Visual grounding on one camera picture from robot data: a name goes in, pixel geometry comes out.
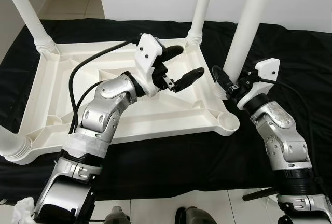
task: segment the black cloth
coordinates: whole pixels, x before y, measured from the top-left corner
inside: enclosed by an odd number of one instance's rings
[[[170,21],[83,19],[42,23],[59,44],[127,40],[138,33],[161,39],[183,38],[190,29],[190,23]],[[210,69],[223,66],[235,29],[234,23],[205,22],[201,50]],[[313,115],[317,169],[332,194],[331,34],[261,24],[246,66],[263,58],[280,59],[278,80],[307,100]],[[24,27],[0,65],[0,124],[13,132],[19,129],[38,61],[33,39]],[[274,86],[269,97],[292,114],[298,131],[307,137],[307,116],[296,96]],[[161,198],[194,189],[274,186],[264,143],[248,114],[231,102],[225,104],[240,119],[240,128],[230,137],[207,132],[111,145],[96,182],[97,199]],[[37,199],[56,158],[56,153],[47,154],[28,165],[16,165],[0,157],[0,198]]]

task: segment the white cloth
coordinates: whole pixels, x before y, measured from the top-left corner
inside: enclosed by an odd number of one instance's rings
[[[24,198],[18,201],[14,206],[14,212],[12,214],[12,224],[36,224],[32,219],[32,215],[35,212],[35,206],[33,205],[33,198]]]

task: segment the tiled floor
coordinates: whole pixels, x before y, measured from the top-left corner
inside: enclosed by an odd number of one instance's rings
[[[262,198],[244,202],[244,194],[255,189],[222,191],[192,191],[165,199],[139,199],[119,201],[98,201],[92,214],[93,220],[103,220],[113,206],[120,206],[130,216],[132,224],[173,224],[179,207],[196,206],[207,211],[218,224],[275,224],[283,212],[272,200]],[[0,205],[1,223],[11,222],[13,207]]]
[[[41,19],[105,19],[101,0],[51,0]]]

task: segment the white pillar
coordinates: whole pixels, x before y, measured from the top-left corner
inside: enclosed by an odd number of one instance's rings
[[[187,42],[191,45],[200,44],[202,42],[202,29],[209,1],[210,0],[197,0],[191,29],[189,30],[187,36]]]
[[[0,125],[0,155],[6,159],[22,156],[29,151],[29,138],[14,134]]]
[[[245,1],[241,18],[224,65],[224,71],[233,83],[239,78],[267,2],[268,0]]]
[[[46,33],[29,0],[12,0],[31,32],[39,52],[56,52],[56,45]]]

